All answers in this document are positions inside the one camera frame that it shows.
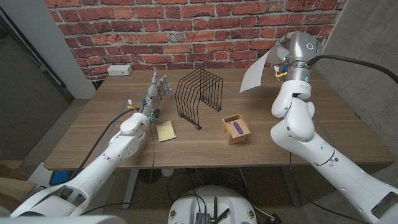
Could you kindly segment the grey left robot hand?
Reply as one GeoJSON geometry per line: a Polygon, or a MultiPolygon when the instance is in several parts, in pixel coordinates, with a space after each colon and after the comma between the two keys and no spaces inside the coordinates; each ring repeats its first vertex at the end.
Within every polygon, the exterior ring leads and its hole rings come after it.
{"type": "Polygon", "coordinates": [[[172,91],[167,75],[157,78],[157,71],[154,70],[151,84],[149,85],[146,98],[142,101],[140,113],[146,115],[150,121],[159,117],[162,100],[172,91]]]}

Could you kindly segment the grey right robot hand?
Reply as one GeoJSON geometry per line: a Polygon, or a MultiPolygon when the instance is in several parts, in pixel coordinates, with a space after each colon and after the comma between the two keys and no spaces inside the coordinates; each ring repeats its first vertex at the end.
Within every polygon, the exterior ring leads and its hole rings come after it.
{"type": "Polygon", "coordinates": [[[273,65],[307,62],[321,55],[323,45],[316,37],[306,32],[288,32],[283,35],[269,51],[267,61],[273,65]]]}

